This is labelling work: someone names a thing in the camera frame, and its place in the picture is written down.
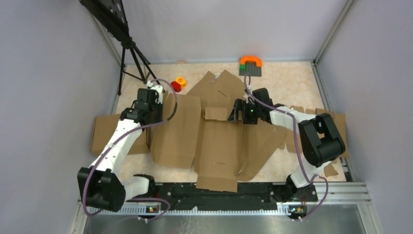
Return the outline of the large cardboard box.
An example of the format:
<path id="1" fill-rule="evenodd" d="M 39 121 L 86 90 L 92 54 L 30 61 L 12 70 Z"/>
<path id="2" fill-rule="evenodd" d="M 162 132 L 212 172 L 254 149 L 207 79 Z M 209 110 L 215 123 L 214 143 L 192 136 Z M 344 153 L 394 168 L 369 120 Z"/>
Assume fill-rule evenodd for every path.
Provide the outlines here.
<path id="1" fill-rule="evenodd" d="M 226 107 L 201 108 L 195 96 L 169 94 L 166 123 L 155 127 L 150 151 L 154 163 L 197 173 L 196 188 L 236 192 L 250 181 L 284 142 L 287 130 L 259 120 L 228 122 Z"/>

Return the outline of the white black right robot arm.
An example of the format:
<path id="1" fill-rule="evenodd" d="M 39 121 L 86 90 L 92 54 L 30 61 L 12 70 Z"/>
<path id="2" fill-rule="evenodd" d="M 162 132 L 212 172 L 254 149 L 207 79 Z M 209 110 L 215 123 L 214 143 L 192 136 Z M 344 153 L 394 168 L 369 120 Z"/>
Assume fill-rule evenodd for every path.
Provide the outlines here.
<path id="1" fill-rule="evenodd" d="M 247 100 L 236 99 L 228 121 L 235 122 L 242 113 L 244 124 L 257 124 L 261 119 L 269 124 L 281 126 L 293 132 L 295 148 L 302 150 L 298 156 L 299 165 L 290 174 L 281 191 L 278 201 L 298 201 L 313 184 L 321 171 L 340 155 L 346 146 L 333 117 L 328 113 L 306 114 L 283 104 L 274 104 L 268 90 L 246 89 Z"/>

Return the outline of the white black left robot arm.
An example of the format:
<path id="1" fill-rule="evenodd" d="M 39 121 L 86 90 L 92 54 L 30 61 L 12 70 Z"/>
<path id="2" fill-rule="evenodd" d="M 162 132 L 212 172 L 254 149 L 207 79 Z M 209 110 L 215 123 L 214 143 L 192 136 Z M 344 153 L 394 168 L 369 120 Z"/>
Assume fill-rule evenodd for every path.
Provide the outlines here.
<path id="1" fill-rule="evenodd" d="M 92 216 L 89 207 L 96 208 L 98 212 L 118 212 L 126 201 L 136 196 L 147 202 L 156 196 L 150 176 L 134 175 L 124 180 L 119 177 L 128 153 L 145 129 L 164 123 L 164 92 L 162 85 L 153 82 L 138 89 L 136 100 L 120 114 L 113 135 L 101 154 L 89 167 L 78 171 L 80 198 L 86 215 Z"/>

